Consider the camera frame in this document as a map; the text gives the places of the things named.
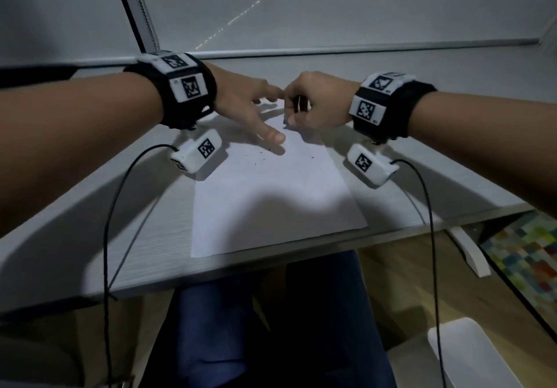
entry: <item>floor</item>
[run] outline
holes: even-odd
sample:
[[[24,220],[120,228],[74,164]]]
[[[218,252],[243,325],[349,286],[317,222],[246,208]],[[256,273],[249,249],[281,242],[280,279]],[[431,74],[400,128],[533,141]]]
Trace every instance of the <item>floor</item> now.
[[[444,232],[436,233],[436,240],[441,321],[464,316],[474,319],[526,388],[554,387],[557,344],[497,275],[478,279]],[[428,235],[372,246],[360,250],[358,255],[387,349],[434,325]],[[261,300],[256,309],[269,311],[277,307],[282,280],[280,268],[268,273],[256,293]],[[157,315],[160,320],[170,296],[169,292],[157,293],[111,304],[111,339],[117,373],[132,371],[134,361],[134,372],[141,373],[157,333],[153,322]],[[141,324],[139,316],[144,318]],[[87,386],[97,384],[105,372],[100,307],[0,328],[0,334],[61,346],[76,361],[84,363]]]

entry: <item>black wristband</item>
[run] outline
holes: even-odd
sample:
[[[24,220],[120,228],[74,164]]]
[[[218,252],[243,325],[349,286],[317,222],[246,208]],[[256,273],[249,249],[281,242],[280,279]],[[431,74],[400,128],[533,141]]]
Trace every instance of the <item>black wristband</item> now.
[[[183,58],[189,59],[190,64],[184,62],[178,55],[185,55]],[[164,73],[152,63],[140,60],[140,62],[124,68],[124,71],[142,75],[155,86],[163,102],[164,115],[161,124],[180,130],[190,129],[195,126],[197,120],[213,111],[214,101],[217,97],[217,82],[204,63],[187,53],[166,52],[159,56],[149,55],[147,60],[164,60],[170,57],[175,61],[172,62],[173,65],[183,66],[176,66],[176,71],[170,69]],[[179,86],[183,91],[183,98],[177,98],[176,92],[171,88],[173,84]]]
[[[433,91],[437,91],[433,85],[415,80],[403,84],[391,95],[360,87],[356,92],[357,97],[369,101],[371,108],[382,105],[385,111],[378,124],[353,115],[354,129],[377,143],[408,137],[408,122],[415,106],[423,96]]]

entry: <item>colorful rug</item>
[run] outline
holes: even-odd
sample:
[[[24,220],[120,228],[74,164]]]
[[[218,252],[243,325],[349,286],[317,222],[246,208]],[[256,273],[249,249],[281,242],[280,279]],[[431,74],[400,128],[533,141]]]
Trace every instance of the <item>colorful rug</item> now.
[[[557,341],[557,221],[529,212],[481,247]]]

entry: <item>leg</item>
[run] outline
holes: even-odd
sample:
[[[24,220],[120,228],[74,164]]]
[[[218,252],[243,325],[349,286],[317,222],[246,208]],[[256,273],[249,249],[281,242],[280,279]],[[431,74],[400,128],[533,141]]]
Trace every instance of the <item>leg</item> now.
[[[141,388],[246,386],[251,340],[260,327],[249,275],[176,290]]]
[[[395,388],[354,251],[290,264],[286,338],[305,386]]]

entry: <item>table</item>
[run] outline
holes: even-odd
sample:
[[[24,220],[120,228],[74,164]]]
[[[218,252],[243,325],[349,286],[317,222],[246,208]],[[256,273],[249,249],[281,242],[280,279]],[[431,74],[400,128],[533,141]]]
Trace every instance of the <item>table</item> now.
[[[285,86],[303,70],[361,80],[375,70],[403,70],[446,91],[557,102],[557,62],[536,47],[357,53],[216,60],[239,73]],[[117,72],[88,68],[75,77]],[[179,135],[158,125],[28,222],[0,240],[0,316],[18,320],[98,302],[102,296],[102,229],[116,185],[143,149]],[[429,231],[422,188],[401,168],[377,190],[345,167],[361,136],[348,127],[323,140],[369,227],[292,243],[192,259],[189,253],[195,180],[154,152],[127,181],[111,223],[111,292],[117,298],[195,283],[271,265],[359,248]],[[531,209],[524,201],[413,139],[387,154],[411,160],[430,190],[435,228]]]

